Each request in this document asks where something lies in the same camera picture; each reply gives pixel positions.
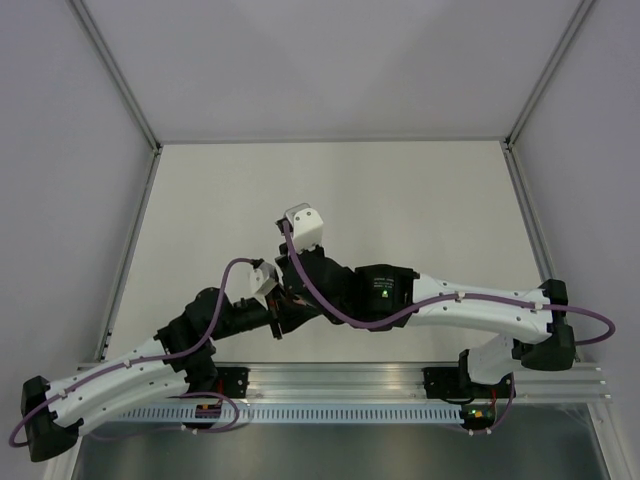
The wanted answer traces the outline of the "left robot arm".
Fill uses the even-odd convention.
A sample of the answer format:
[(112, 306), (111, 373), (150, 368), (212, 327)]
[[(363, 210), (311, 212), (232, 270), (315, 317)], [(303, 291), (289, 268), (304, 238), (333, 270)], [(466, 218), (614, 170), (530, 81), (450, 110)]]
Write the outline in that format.
[(27, 380), (21, 398), (23, 445), (32, 462), (43, 462), (70, 450), (101, 424), (148, 402), (220, 393), (214, 341), (262, 327), (281, 338), (317, 314), (281, 288), (269, 294), (265, 304), (254, 298), (232, 303), (219, 289), (206, 288), (181, 315), (131, 352), (63, 380)]

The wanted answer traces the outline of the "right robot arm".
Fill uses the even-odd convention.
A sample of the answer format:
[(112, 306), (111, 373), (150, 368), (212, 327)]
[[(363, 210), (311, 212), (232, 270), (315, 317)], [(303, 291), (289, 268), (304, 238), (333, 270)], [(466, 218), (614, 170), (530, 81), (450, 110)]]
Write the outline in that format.
[(558, 311), (567, 301), (561, 281), (529, 291), (474, 291), (388, 264), (350, 269), (321, 247), (290, 253), (282, 245), (276, 264), (285, 292), (334, 324), (369, 332), (446, 326), (492, 334), (459, 356), (455, 382), (466, 396), (481, 395), (518, 369), (557, 372), (574, 365), (574, 332)]

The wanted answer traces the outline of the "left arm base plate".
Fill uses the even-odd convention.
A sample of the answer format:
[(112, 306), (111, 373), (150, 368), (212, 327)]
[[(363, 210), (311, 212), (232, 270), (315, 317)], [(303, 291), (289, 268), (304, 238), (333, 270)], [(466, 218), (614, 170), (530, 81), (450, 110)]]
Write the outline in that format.
[(218, 367), (214, 391), (230, 399), (245, 399), (250, 369), (246, 367)]

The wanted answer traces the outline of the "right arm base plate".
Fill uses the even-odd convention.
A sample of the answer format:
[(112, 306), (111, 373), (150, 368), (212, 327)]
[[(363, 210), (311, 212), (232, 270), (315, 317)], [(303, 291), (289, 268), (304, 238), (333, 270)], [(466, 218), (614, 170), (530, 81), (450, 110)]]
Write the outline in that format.
[(426, 397), (454, 404), (468, 404), (476, 400), (508, 399), (513, 386), (510, 375), (497, 384), (473, 382), (459, 367), (427, 367), (422, 370)]

